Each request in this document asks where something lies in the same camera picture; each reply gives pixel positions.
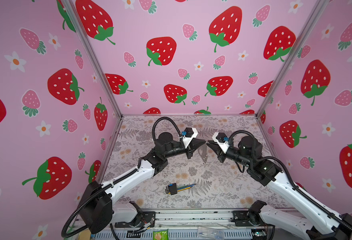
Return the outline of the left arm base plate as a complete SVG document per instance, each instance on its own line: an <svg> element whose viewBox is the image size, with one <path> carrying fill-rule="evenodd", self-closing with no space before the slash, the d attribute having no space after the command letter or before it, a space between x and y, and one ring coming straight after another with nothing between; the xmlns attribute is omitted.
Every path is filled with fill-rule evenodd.
<svg viewBox="0 0 352 240"><path fill-rule="evenodd" d="M148 227L155 226L156 212L138 213L131 222L115 223L115 228L142 228L144 225L150 224Z"/></svg>

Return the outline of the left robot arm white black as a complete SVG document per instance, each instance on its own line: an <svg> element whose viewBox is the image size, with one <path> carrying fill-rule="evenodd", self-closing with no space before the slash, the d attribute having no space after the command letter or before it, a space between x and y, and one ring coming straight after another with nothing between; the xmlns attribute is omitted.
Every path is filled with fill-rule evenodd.
<svg viewBox="0 0 352 240"><path fill-rule="evenodd" d="M156 136L156 127L161 121L168 121L175 127L177 141L169 132ZM137 203L131 201L127 205L118 205L117 201L140 183L160 173L168 165L169 158L186 155L187 159L191 159L194 152L206 143L205 140L198 139L197 135L195 128L181 131L169 117L157 119L152 127L155 146L139 159L134 168L117 178L101 184L88 184L77 209L63 226L62 238L72 237L86 229L96 234L115 223L126 223L134 228L148 228L151 224L144 222L144 213Z"/></svg>

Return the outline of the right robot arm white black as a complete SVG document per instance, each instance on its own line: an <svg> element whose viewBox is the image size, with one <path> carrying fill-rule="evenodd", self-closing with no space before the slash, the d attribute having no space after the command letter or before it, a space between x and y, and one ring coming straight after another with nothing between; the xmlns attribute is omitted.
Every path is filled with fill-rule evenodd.
<svg viewBox="0 0 352 240"><path fill-rule="evenodd" d="M230 136L215 133L208 141L220 162L234 161L240 171L277 193L302 217L280 211L263 201L256 201L248 210L250 222L260 221L281 228L304 240L349 240L352 237L352 216L340 214L297 185L287 167L273 156L262 156L262 144L248 131L238 130Z"/></svg>

